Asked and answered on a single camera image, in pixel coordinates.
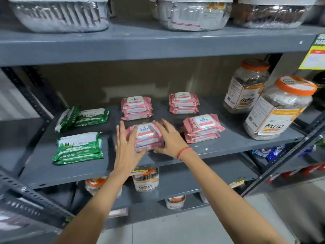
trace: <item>forearm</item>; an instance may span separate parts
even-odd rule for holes
[[[212,209],[236,243],[283,243],[273,227],[192,150],[181,159],[200,184]]]
[[[95,244],[127,176],[113,171],[101,189],[65,227],[53,244]]]

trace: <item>orange lid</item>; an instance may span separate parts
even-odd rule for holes
[[[107,176],[104,176],[104,177],[99,177],[94,179],[88,179],[86,180],[86,182],[92,187],[101,187],[106,180],[107,180]]]
[[[153,171],[155,170],[155,168],[149,168],[148,172],[140,174],[139,176],[143,176],[143,175],[150,175]]]
[[[181,201],[184,198],[184,195],[173,197],[172,200],[174,201]]]
[[[314,83],[293,75],[278,78],[274,85],[284,92],[298,96],[311,96],[317,90],[317,86]]]
[[[270,64],[261,59],[245,59],[242,61],[242,67],[251,71],[267,71],[270,68]]]

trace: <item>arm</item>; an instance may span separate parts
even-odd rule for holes
[[[163,135],[166,147],[155,152],[176,157],[188,144],[173,125],[165,120],[162,122],[167,130],[158,122],[156,125]],[[213,211],[235,244],[286,243],[249,203],[199,158],[196,152],[191,149],[184,150],[180,159],[193,173]]]
[[[146,153],[146,150],[141,153],[134,150],[136,127],[131,132],[128,142],[122,121],[121,127],[117,126],[116,131],[114,170],[96,195],[73,218],[53,244],[96,244],[119,190]]]

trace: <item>hand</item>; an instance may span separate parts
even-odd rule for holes
[[[140,153],[135,151],[135,140],[137,125],[130,133],[129,141],[126,140],[124,122],[120,121],[120,127],[116,126],[116,158],[114,164],[114,171],[125,173],[127,176],[131,174],[141,158],[146,153],[146,149],[143,149]]]
[[[177,157],[181,149],[189,146],[174,126],[168,121],[162,119],[167,131],[159,122],[154,122],[165,140],[165,148],[158,148],[154,150],[155,153],[163,153],[171,157]]]

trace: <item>person's right hand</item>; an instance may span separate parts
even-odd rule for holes
[[[159,122],[154,121],[165,140],[165,148],[158,148],[154,150],[154,152],[166,154],[171,157],[177,157],[177,154],[181,151],[181,149],[188,147],[189,145],[185,142],[172,124],[165,119],[162,119],[162,122],[167,130]]]

